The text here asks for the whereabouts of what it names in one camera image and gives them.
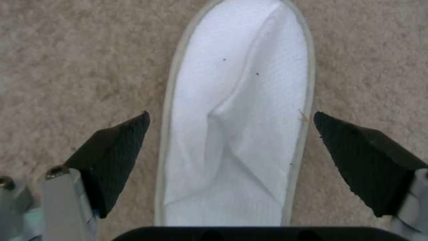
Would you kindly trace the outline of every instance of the screw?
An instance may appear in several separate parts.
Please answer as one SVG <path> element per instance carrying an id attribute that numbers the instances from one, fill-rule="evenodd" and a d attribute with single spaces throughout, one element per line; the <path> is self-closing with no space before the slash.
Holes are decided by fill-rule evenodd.
<path id="1" fill-rule="evenodd" d="M 13 179 L 8 176 L 0 177 L 0 188 L 4 188 L 6 190 L 13 190 L 15 188 L 15 183 Z"/>
<path id="2" fill-rule="evenodd" d="M 68 167 L 65 165 L 54 166 L 46 173 L 46 180 L 57 178 L 68 173 Z"/>

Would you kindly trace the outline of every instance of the beige carpet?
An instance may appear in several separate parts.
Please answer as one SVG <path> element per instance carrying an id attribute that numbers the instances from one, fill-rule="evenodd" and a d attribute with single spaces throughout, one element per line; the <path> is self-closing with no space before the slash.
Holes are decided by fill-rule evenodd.
<path id="1" fill-rule="evenodd" d="M 152 224 L 165 83 L 205 0 L 0 2 L 0 172 L 36 193 L 44 172 L 95 130 L 142 110 L 152 124 L 99 240 Z M 317 55 L 314 111 L 378 128 L 428 160 L 428 1 L 295 0 Z M 313 125 L 296 225 L 386 227 L 340 178 Z"/>

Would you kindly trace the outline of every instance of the slipper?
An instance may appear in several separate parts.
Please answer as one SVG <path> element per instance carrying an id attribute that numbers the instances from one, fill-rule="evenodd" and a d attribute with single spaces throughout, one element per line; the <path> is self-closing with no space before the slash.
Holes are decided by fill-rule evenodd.
<path id="1" fill-rule="evenodd" d="M 314 85 L 312 38 L 289 0 L 208 3 L 172 61 L 155 225 L 288 225 Z"/>

